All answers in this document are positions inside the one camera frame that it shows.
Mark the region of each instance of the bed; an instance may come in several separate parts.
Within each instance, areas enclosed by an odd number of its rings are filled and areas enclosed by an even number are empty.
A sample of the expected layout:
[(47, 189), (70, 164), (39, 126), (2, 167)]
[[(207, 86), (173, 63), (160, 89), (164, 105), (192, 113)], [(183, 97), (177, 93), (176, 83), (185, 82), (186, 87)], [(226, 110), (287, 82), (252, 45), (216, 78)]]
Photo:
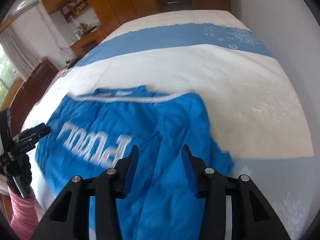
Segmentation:
[[(291, 239), (300, 237), (315, 178), (308, 125), (277, 60), (227, 11), (169, 12), (122, 25), (52, 84), (24, 129), (46, 123), (67, 93), (139, 85), (198, 93), (212, 137), (233, 157), (230, 176), (248, 174)], [(35, 162), (35, 150), (29, 156), (41, 217), (55, 195)], [(226, 239), (231, 239), (230, 203)]]

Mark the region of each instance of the shirt sleeve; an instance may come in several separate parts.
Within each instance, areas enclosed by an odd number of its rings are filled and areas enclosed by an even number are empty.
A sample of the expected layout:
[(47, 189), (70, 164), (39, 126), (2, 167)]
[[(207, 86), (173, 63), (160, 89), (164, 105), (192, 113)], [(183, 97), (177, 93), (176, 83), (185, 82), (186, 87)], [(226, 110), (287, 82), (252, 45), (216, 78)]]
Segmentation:
[(13, 217), (10, 226), (21, 240), (29, 240), (39, 221), (36, 214), (36, 198), (31, 191), (29, 198), (22, 198), (9, 188)]

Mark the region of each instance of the metal screw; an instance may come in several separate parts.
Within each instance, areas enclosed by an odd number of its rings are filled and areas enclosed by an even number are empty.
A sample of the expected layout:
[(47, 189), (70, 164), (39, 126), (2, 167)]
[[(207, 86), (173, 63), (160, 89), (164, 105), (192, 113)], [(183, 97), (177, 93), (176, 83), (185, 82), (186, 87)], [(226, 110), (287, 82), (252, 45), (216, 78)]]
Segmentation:
[(113, 175), (113, 174), (115, 174), (116, 172), (117, 172), (117, 170), (114, 169), (114, 168), (107, 169), (107, 174), (109, 174), (109, 175)]
[(213, 174), (214, 173), (214, 169), (213, 168), (205, 168), (204, 172), (206, 174)]
[(240, 179), (241, 179), (242, 181), (249, 181), (250, 178), (249, 178), (248, 175), (241, 175)]
[(72, 179), (72, 182), (79, 182), (81, 180), (80, 176), (74, 176)]

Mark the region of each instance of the green foliage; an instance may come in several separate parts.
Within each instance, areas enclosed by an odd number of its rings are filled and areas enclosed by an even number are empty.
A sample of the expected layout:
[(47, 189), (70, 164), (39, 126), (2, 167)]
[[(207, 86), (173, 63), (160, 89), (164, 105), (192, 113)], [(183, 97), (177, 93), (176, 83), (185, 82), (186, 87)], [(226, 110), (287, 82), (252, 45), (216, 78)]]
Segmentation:
[(0, 105), (8, 93), (8, 88), (12, 86), (17, 77), (18, 74), (14, 69), (13, 63), (4, 53), (0, 57)]

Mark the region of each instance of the black glove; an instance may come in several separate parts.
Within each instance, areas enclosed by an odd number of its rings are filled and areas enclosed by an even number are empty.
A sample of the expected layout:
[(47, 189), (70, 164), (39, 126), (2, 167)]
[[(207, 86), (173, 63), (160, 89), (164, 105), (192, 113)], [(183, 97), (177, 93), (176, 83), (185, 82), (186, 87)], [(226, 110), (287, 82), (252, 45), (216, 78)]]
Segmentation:
[[(21, 196), (20, 191), (13, 180), (12, 176), (14, 176), (15, 173), (13, 172), (12, 167), (10, 167), (10, 164), (4, 167), (4, 173), (5, 173), (5, 176), (7, 177), (7, 184), (10, 187), (10, 189), (17, 195)], [(29, 156), (26, 154), (23, 157), (23, 165), (20, 168), (19, 175), (20, 175), (20, 182), (25, 192), (27, 193), (27, 195), (29, 195), (31, 192), (30, 184), (32, 181), (32, 173), (31, 173), (31, 164), (29, 162)]]

